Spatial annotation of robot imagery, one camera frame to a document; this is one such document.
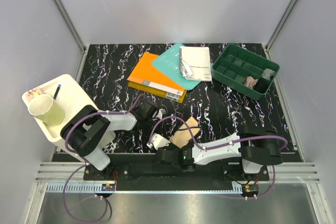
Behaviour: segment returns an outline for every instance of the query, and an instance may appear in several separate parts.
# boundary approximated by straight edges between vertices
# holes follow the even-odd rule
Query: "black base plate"
[[[245,180],[241,177],[240,166],[229,164],[239,162],[239,158],[215,161],[208,165],[196,165],[193,172],[181,172],[171,166],[155,163],[153,154],[109,154],[111,164],[106,172],[97,171],[93,166],[86,167],[84,180],[114,180],[113,171],[118,173],[117,190],[232,190],[232,181]],[[263,167],[259,181],[268,181]],[[233,178],[225,176],[224,171]]]

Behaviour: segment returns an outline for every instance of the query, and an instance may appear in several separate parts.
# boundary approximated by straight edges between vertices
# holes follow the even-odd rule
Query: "white wall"
[[[21,95],[63,73],[80,51],[52,0],[0,0],[0,222],[20,223],[48,143]]]
[[[268,42],[290,0],[62,0],[85,44]]]
[[[271,54],[304,156],[315,162],[336,220],[335,14],[335,0],[299,0]]]

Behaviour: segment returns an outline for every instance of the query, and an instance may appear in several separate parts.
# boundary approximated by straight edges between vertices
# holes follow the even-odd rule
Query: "white booklet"
[[[208,47],[180,47],[180,71],[187,80],[211,81]]]

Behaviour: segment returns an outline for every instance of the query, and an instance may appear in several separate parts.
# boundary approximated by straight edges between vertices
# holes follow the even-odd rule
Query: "cloth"
[[[274,75],[274,71],[270,70],[269,68],[266,68],[264,72],[262,73],[261,77],[263,77],[266,80],[270,80],[271,77]]]
[[[198,126],[198,121],[194,119],[192,116],[186,121],[189,127]],[[183,124],[179,129],[186,129],[186,126]],[[195,136],[201,129],[191,129],[193,135]],[[186,145],[191,139],[190,132],[188,130],[185,131],[176,131],[175,134],[170,138],[170,142],[175,144],[177,147],[182,148]]]
[[[252,76],[248,76],[244,82],[244,85],[250,89],[253,89],[257,82],[258,79],[254,79]]]

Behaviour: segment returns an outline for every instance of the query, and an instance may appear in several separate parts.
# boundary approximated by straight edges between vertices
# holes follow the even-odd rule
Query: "orange notebook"
[[[184,88],[152,66],[153,60],[157,57],[158,55],[145,52],[127,80],[172,94],[182,95]]]
[[[184,90],[182,95],[172,94],[172,93],[160,90],[160,89],[155,89],[155,88],[148,87],[148,86],[145,86],[145,85],[142,85],[142,84],[139,84],[139,83],[135,83],[133,81],[128,82],[128,87],[134,88],[134,89],[139,89],[143,92],[155,94],[155,95],[158,95],[160,97],[163,97],[163,98],[175,101],[175,102],[179,102],[179,103],[183,102],[183,99],[184,99],[184,97],[187,93],[187,91]]]

